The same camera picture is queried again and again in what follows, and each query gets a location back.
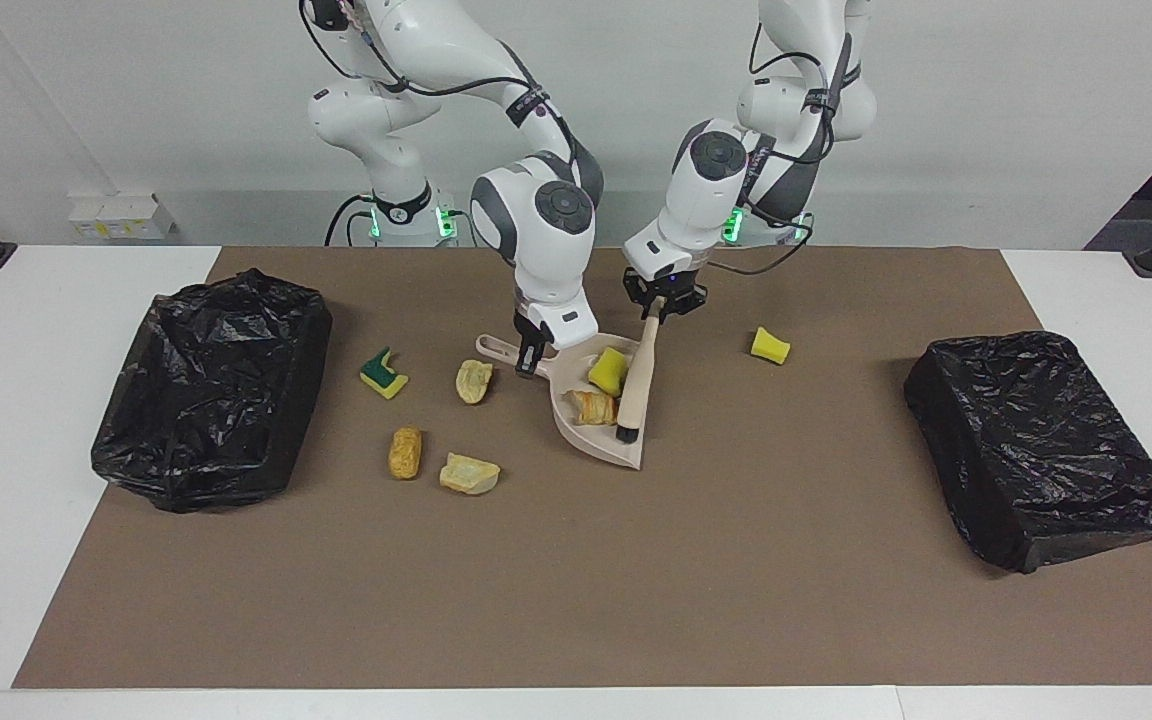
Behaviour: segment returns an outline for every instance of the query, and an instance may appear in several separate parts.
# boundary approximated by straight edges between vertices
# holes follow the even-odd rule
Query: brown mat
[[[708,306],[660,333],[641,473],[568,447],[540,381],[502,370],[485,406],[457,401],[475,334],[511,338],[488,251],[227,249],[211,278],[248,266],[335,314],[291,488],[188,516],[106,492],[15,685],[1152,684],[1152,543],[992,571],[902,404],[929,341],[1039,327],[1000,253],[705,273]],[[636,336],[622,266],[596,252],[588,286]],[[759,324],[795,343],[785,366],[745,355]],[[384,344],[412,378],[392,402],[356,377]],[[429,433],[401,483],[407,423]],[[439,488],[448,450],[502,482]]]

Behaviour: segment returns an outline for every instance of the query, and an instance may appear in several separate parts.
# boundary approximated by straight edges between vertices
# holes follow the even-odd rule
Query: beige dustpan
[[[500,363],[515,365],[518,361],[518,347],[509,344],[499,338],[482,334],[475,341],[479,355]],[[586,379],[604,347],[614,347],[632,363],[639,343],[628,338],[614,334],[598,333],[585,342],[568,347],[556,356],[541,359],[536,364],[536,373],[550,381],[550,404],[554,410],[554,423],[558,432],[573,444],[577,450],[593,455],[612,464],[634,468],[643,464],[643,432],[637,434],[635,442],[626,444],[616,439],[616,425],[576,425],[573,419],[576,409],[563,399],[563,393],[570,389],[596,391]]]

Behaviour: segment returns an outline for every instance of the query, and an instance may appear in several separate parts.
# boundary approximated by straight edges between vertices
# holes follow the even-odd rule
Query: black plastic bag
[[[329,333],[320,293],[259,270],[156,297],[114,384],[92,469],[170,511],[282,492]]]
[[[990,564],[1033,573],[1152,539],[1152,460],[1068,338],[933,342],[905,402]]]

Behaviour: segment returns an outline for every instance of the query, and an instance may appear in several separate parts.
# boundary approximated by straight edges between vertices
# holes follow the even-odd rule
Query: green indicator light
[[[736,245],[736,241],[740,240],[740,226],[745,221],[745,211],[741,209],[734,209],[732,211],[732,218],[727,218],[727,223],[723,223],[723,242],[727,245]]]
[[[456,237],[456,220],[452,219],[452,214],[447,210],[438,210],[438,232],[442,234],[444,240]]]

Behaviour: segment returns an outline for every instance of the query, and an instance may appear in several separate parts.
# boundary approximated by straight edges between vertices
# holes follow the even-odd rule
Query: sponge
[[[367,387],[379,392],[380,397],[385,397],[385,400],[393,400],[397,392],[407,385],[408,379],[407,376],[394,373],[394,369],[389,366],[388,347],[385,347],[372,359],[367,359],[362,365],[362,370],[358,370],[358,377],[367,384]]]
[[[630,364],[626,361],[626,356],[621,355],[621,351],[614,347],[605,347],[602,355],[598,356],[598,363],[594,363],[593,367],[589,370],[589,381],[607,395],[621,397],[621,391],[628,374],[630,374]]]
[[[755,346],[749,348],[749,354],[783,365],[786,357],[790,356],[790,343],[776,340],[767,328],[759,325],[755,333]]]

